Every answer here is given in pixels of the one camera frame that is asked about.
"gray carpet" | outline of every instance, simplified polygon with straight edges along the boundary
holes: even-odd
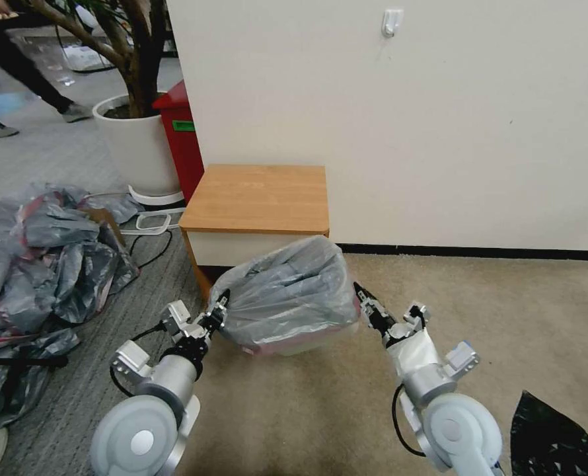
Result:
[[[165,235],[140,240],[137,262],[155,256],[166,240]],[[159,311],[176,299],[191,314],[199,311],[197,284],[178,233],[162,258],[110,297],[100,315],[75,329],[82,343],[69,354],[69,365],[52,374],[39,405],[10,425],[0,476],[92,474],[87,454],[94,429],[123,399],[109,377],[108,359],[125,340],[159,322]],[[169,344],[162,334],[141,340],[154,362]]]
[[[59,89],[81,104],[93,106],[125,92],[115,69],[73,75],[76,82]],[[159,78],[162,90],[179,82],[182,72],[178,60],[164,59]],[[0,139],[0,197],[29,182],[75,183],[91,192],[126,189],[94,120],[67,124],[37,99],[0,121],[21,130],[15,137]]]

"red trash bin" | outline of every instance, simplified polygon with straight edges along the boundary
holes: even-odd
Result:
[[[162,116],[180,187],[188,203],[202,178],[203,163],[184,82],[177,83],[169,92],[160,96],[153,107]]]

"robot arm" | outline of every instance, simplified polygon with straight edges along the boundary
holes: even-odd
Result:
[[[98,476],[174,473],[200,412],[194,383],[202,374],[213,333],[224,327],[229,298],[230,291],[224,292],[192,322],[183,302],[169,304],[156,327],[166,329],[174,345],[154,367],[133,340],[116,351],[110,364],[112,377],[117,373],[129,380],[135,395],[125,391],[130,398],[111,409],[96,428],[90,454]]]
[[[373,294],[354,283],[362,314],[380,332],[398,378],[392,413],[404,447],[425,456],[441,472],[450,468],[460,476],[503,474],[498,459],[501,433],[494,417],[476,400],[454,393],[457,381],[479,363],[479,355],[460,342],[441,359],[428,335],[430,315],[426,306],[414,302],[402,321],[396,321]],[[421,452],[402,438],[396,423],[396,400]]]

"green label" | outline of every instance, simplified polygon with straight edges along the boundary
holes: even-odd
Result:
[[[195,123],[192,121],[173,121],[173,130],[177,132],[195,132]]]

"leg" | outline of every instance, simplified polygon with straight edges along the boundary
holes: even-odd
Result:
[[[36,66],[12,43],[0,25],[0,66],[58,112],[65,112],[72,103],[62,96],[36,69]]]

